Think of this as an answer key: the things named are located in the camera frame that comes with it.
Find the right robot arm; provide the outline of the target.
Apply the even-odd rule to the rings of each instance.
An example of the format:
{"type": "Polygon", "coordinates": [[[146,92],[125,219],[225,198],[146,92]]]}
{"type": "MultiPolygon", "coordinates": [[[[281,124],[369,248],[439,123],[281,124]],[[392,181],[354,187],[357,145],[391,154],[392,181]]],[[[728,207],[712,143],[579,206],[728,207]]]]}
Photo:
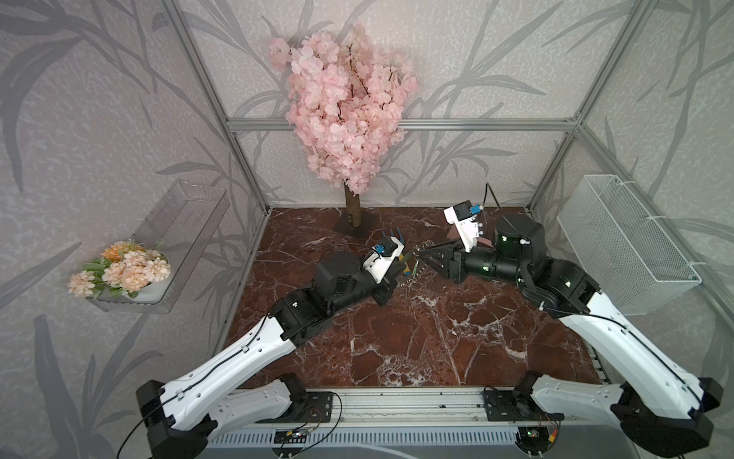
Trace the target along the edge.
{"type": "Polygon", "coordinates": [[[451,219],[457,240],[418,252],[418,259],[457,284],[468,277],[514,284],[540,311],[586,340],[621,374],[621,384],[583,384],[529,371],[512,391],[492,390],[487,406],[522,420],[559,422],[566,416],[606,424],[661,458],[708,447],[707,412],[722,386],[677,365],[619,312],[598,283],[575,263],[548,256],[545,229],[527,215],[498,220],[494,242],[478,242],[475,218],[451,219]]]}

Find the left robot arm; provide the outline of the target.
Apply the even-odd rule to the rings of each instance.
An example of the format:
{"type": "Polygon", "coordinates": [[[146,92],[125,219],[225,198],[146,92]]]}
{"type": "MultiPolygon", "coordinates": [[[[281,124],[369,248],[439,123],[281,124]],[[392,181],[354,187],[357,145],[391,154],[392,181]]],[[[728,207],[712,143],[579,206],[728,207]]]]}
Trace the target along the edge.
{"type": "Polygon", "coordinates": [[[404,270],[403,243],[390,237],[367,257],[334,252],[313,280],[278,300],[242,338],[170,382],[149,381],[136,392],[154,458],[195,458],[208,443],[245,426],[300,415],[308,393],[294,375],[242,390],[266,366],[333,323],[341,311],[374,300],[384,306],[404,270]]]}

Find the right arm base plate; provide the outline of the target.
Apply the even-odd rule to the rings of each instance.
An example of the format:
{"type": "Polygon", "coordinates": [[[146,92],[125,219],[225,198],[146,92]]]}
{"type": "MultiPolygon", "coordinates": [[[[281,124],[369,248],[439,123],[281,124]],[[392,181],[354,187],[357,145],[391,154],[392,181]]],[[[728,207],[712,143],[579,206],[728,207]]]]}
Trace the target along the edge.
{"type": "Polygon", "coordinates": [[[484,409],[489,422],[562,422],[562,413],[548,413],[529,395],[514,390],[485,386],[482,391],[484,409]]]}

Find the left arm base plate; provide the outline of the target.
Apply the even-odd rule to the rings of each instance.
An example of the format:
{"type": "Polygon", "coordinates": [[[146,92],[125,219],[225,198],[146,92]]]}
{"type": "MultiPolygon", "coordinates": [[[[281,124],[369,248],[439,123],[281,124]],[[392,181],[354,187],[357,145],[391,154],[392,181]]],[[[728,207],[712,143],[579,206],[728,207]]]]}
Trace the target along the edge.
{"type": "Polygon", "coordinates": [[[258,421],[258,424],[328,423],[332,418],[334,401],[335,394],[333,392],[309,391],[297,398],[279,417],[258,421]]]}

